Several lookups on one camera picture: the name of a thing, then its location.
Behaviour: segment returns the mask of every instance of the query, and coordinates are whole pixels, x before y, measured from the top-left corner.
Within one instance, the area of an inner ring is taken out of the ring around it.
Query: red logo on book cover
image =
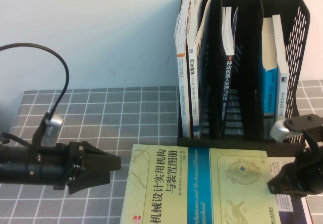
[[[133,223],[141,223],[141,216],[140,215],[134,215],[133,216]]]

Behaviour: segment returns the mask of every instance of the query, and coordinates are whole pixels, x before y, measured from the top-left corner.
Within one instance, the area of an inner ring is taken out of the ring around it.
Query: table surface
[[[303,81],[296,93],[301,115],[323,117],[323,81]],[[26,91],[11,133],[31,140],[59,90]],[[68,195],[50,186],[0,185],[0,224],[120,223],[133,144],[176,145],[178,88],[68,90],[57,108],[64,117],[59,142],[88,141],[118,155],[122,169],[109,185]],[[307,197],[314,223],[323,223],[323,195]]]

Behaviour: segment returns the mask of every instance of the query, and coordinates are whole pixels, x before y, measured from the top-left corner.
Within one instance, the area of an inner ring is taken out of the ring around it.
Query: black magazine file holder
[[[236,45],[243,46],[239,72],[232,78],[231,88],[237,90],[240,103],[243,137],[220,139],[219,132],[219,66],[222,6],[238,7]],[[262,119],[257,99],[257,67],[259,43],[264,17],[281,15],[286,59],[289,66],[285,118],[298,116],[296,89],[300,75],[310,15],[303,0],[212,0],[208,37],[207,80],[211,87],[208,101],[208,138],[183,139],[179,113],[178,146],[265,150],[268,156],[294,156],[305,147],[302,136],[282,142],[262,142]]]

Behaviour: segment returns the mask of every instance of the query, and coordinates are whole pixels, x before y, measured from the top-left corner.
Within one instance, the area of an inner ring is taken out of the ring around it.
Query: white book
[[[282,29],[282,21],[280,15],[273,16],[276,57],[277,57],[277,91],[276,91],[276,109],[275,121],[285,118],[287,86],[288,86],[288,65],[285,54],[285,44]]]
[[[231,20],[232,7],[222,7],[222,43],[226,55],[234,55],[234,38],[236,33],[237,12]]]
[[[182,132],[183,137],[191,137],[190,124],[190,106],[188,93],[188,78],[187,78],[187,61],[186,61],[186,33],[187,20],[190,9],[190,0],[183,0],[181,11],[177,17],[175,27],[175,46],[178,65],[178,82],[180,89],[180,111],[182,117]]]
[[[204,99],[205,76],[203,75],[203,57],[206,51],[207,35],[208,35],[208,19],[211,0],[208,0],[202,20],[202,1],[191,0],[189,28],[188,28],[188,62],[190,72],[190,88],[191,88],[191,106],[192,106],[192,123],[194,138],[200,138],[200,112]]]

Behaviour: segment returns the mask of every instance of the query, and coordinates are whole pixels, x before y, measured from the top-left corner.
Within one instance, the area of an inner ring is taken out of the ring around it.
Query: black cable
[[[33,146],[29,142],[25,141],[24,139],[21,139],[20,137],[15,136],[13,134],[10,134],[10,133],[7,133],[7,132],[1,132],[0,137],[3,137],[5,139],[10,139],[10,140],[13,140],[15,142],[18,142],[18,143],[20,143],[21,145],[23,145],[24,147],[26,147],[28,149],[37,150],[37,148],[35,146]]]
[[[69,68],[67,67],[67,64],[65,63],[64,59],[57,52],[53,51],[52,49],[50,49],[48,47],[45,47],[45,46],[42,46],[42,45],[38,45],[38,44],[34,44],[34,43],[13,43],[13,44],[5,45],[5,46],[0,46],[0,51],[6,50],[6,49],[10,49],[10,48],[14,48],[14,47],[33,47],[33,48],[38,48],[38,49],[47,51],[47,52],[53,54],[56,58],[58,58],[61,61],[61,63],[63,64],[63,66],[65,68],[65,74],[66,74],[65,85],[64,85],[64,88],[63,88],[61,94],[57,98],[54,106],[50,110],[49,117],[51,119],[51,117],[55,113],[55,110],[56,110],[57,105],[60,103],[63,95],[65,94],[65,91],[67,89],[67,86],[69,85],[70,73],[69,73]]]

